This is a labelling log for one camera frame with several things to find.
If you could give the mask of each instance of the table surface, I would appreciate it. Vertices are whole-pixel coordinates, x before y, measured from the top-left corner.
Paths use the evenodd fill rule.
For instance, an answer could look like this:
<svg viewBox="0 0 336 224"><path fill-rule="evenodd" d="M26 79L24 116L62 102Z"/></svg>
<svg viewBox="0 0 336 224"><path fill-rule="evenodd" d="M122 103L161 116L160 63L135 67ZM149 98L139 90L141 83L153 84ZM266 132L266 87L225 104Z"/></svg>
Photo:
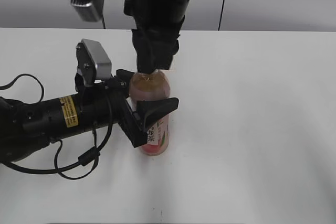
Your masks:
<svg viewBox="0 0 336 224"><path fill-rule="evenodd" d="M45 99L75 93L76 44L98 40L113 72L135 70L131 37L0 29L1 84L26 72ZM0 222L336 223L336 34L183 31L180 44L167 72L180 107L166 152L144 156L115 126L83 180L0 166ZM31 103L40 91L22 78L0 95ZM91 146L91 133L67 139L60 164ZM57 148L19 164L52 168Z"/></svg>

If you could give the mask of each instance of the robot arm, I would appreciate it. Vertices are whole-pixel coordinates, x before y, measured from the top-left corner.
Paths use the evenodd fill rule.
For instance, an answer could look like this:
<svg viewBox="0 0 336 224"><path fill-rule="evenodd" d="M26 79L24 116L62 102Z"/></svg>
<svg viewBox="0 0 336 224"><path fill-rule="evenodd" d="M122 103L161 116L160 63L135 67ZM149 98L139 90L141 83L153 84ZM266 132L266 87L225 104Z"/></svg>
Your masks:
<svg viewBox="0 0 336 224"><path fill-rule="evenodd" d="M72 6L85 21L96 22L102 17L104 0L71 0ZM137 51L138 71L152 73L168 69L178 51L179 32L189 0L125 0L124 12L134 18L133 45ZM41 99L34 104L0 97L0 163L30 174L59 174L79 179L95 169L99 152L107 143L112 125L118 123L134 147L147 143L148 129L159 119L177 109L179 100L170 98L155 102L138 102L132 111L126 101L132 72L117 70L111 74L112 63L99 42L83 39L76 46L78 60L75 84L77 94L42 101L42 84L29 74L21 74L0 90L10 88L22 76L30 76L41 86ZM106 136L97 146L96 129L108 126ZM95 145L66 167L58 167L57 158L63 138L92 131ZM21 160L50 143L60 142L55 169L36 170L12 162ZM93 163L89 173L79 178L63 174L79 165Z"/></svg>
<svg viewBox="0 0 336 224"><path fill-rule="evenodd" d="M133 45L137 51L138 72L169 69L178 51L178 37L190 0L125 0L124 13L132 16ZM104 0L71 0L85 21L101 19Z"/></svg>

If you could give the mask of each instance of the yellow warning label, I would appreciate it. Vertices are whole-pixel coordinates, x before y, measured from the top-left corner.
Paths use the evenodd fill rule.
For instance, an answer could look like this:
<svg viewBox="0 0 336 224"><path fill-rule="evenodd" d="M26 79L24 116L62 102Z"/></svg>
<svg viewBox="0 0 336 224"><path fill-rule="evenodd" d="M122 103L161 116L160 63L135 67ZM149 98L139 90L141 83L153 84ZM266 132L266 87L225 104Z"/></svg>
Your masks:
<svg viewBox="0 0 336 224"><path fill-rule="evenodd" d="M78 125L78 117L76 113L76 108L72 97L61 97L60 99L63 115L65 119L65 124L67 128L71 128Z"/></svg>

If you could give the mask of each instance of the black cable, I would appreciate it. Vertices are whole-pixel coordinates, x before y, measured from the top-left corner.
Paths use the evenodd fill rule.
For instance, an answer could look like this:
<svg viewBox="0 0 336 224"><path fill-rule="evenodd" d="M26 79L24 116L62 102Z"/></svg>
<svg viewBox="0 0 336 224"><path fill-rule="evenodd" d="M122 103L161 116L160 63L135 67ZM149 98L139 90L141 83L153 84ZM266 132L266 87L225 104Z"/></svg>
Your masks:
<svg viewBox="0 0 336 224"><path fill-rule="evenodd" d="M95 148L97 149L97 132L96 132L95 128L93 128L92 133L93 133L93 141L95 143ZM59 147L57 149L57 152L55 154L55 157L54 157L54 166L55 166L55 170L57 171L59 176L65 178L65 179L68 179L68 180L78 180L78 179L85 178L85 177L89 176L93 172L93 170L97 168L97 166L99 164L99 155L96 156L96 158L94 159L94 163L93 163L93 166L92 166L91 170L88 171L86 174L84 174L80 177L69 177L69 176L65 175L62 171L59 170L59 167L58 167L58 164L57 164L59 153L60 153L60 151L63 147L63 141L61 139L58 139L56 142L59 142L60 145L59 145Z"/></svg>
<svg viewBox="0 0 336 224"><path fill-rule="evenodd" d="M28 173L28 174L34 174L34 175L48 175L48 174L57 174L57 171L55 169L47 169L47 170L42 170L42 169L30 169L30 168L25 168L16 164L13 164L12 162L5 162L3 161L2 164L4 166L7 166L10 169L13 169L17 172L20 173ZM58 170L62 172L66 172L68 170L74 169L76 167L80 166L79 162L73 163L71 165L59 168Z"/></svg>
<svg viewBox="0 0 336 224"><path fill-rule="evenodd" d="M21 78L22 76L28 76L28 77L31 77L33 79L35 79L38 84L40 85L41 87L41 97L40 97L40 100L38 101L41 102L43 100L43 97L44 97L44 87L42 85L42 83L35 77L35 76L32 76L31 74L28 74L28 73L22 73L22 74L19 74L17 77L14 78L13 81L11 81L9 84L7 85L4 85L4 86L0 86L0 90L6 90L6 89L9 89L10 87L12 87L14 85L14 83L19 79Z"/></svg>
<svg viewBox="0 0 336 224"><path fill-rule="evenodd" d="M219 20L219 25L218 25L218 31L220 30L220 26L222 24L222 18L223 18L223 12L224 12L224 4L225 4L225 0L223 0L223 3L222 3L222 10L221 10L221 18Z"/></svg>
<svg viewBox="0 0 336 224"><path fill-rule="evenodd" d="M103 29L106 29L105 19L104 19L104 13L101 13L101 22L103 24Z"/></svg>

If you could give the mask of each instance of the bottle label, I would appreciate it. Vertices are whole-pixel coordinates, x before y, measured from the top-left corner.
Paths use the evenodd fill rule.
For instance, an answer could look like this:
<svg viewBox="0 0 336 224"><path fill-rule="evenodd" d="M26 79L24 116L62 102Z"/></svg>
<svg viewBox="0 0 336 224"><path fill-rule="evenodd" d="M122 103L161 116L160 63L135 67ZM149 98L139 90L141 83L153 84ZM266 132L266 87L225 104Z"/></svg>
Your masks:
<svg viewBox="0 0 336 224"><path fill-rule="evenodd" d="M158 120L147 132L148 139L147 143L149 145L160 145L164 144L165 139L168 135L168 121L169 117Z"/></svg>

